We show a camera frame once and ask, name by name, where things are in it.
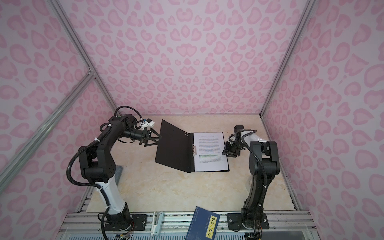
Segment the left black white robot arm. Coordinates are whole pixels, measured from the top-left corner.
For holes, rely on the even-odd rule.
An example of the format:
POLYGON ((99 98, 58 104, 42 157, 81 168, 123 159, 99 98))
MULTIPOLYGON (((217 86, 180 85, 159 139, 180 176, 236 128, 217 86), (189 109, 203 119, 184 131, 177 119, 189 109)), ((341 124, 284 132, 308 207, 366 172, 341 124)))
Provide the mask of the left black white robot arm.
POLYGON ((88 147, 82 146, 79 149, 81 175, 95 186, 106 205, 100 217, 106 231, 131 231, 134 228, 128 204, 117 187, 117 165, 111 150, 120 138, 138 141, 145 147, 156 146, 161 136, 153 130, 155 122, 151 119, 141 121, 141 126, 137 128, 137 119, 133 115, 113 116, 102 126, 101 134, 88 147))

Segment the white black file folder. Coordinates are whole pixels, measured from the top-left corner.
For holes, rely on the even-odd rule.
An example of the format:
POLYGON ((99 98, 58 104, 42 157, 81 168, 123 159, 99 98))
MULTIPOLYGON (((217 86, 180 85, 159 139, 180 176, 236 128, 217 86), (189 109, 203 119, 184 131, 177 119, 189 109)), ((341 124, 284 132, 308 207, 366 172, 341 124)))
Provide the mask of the white black file folder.
POLYGON ((162 139, 157 147, 156 163, 185 173, 207 173, 194 172, 193 133, 187 133, 162 120, 160 135, 162 139))

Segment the printed paper sheet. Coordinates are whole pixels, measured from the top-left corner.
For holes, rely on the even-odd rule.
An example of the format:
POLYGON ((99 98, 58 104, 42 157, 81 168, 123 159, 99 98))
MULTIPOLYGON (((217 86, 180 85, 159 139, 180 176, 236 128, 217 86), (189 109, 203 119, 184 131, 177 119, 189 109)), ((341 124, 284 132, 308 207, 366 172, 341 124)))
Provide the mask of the printed paper sheet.
POLYGON ((223 133, 193 133, 197 146, 194 157, 194 172, 229 172, 228 157, 223 155, 225 148, 223 133))

